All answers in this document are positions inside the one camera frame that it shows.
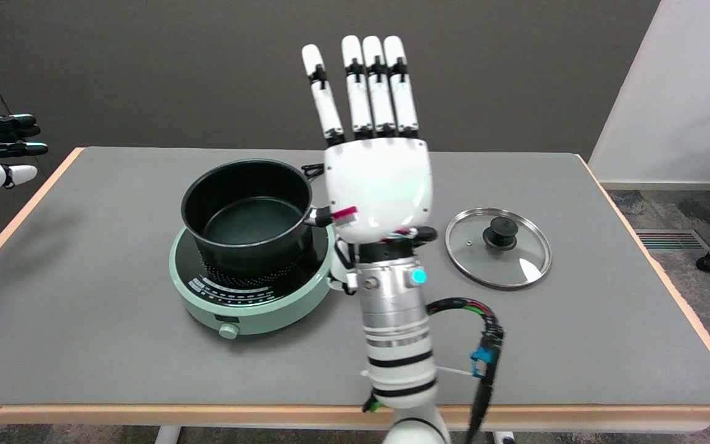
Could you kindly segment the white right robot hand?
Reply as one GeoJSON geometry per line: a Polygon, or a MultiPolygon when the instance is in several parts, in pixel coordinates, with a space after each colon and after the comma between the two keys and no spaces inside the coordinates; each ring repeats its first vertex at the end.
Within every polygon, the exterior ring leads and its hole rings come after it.
{"type": "Polygon", "coordinates": [[[321,168],[328,203],[313,211],[316,224],[335,232],[327,282],[353,294],[359,247],[422,238],[432,208],[432,173],[401,38],[349,35],[341,53],[352,139],[319,48],[305,45],[301,58],[327,144],[321,168]]]}

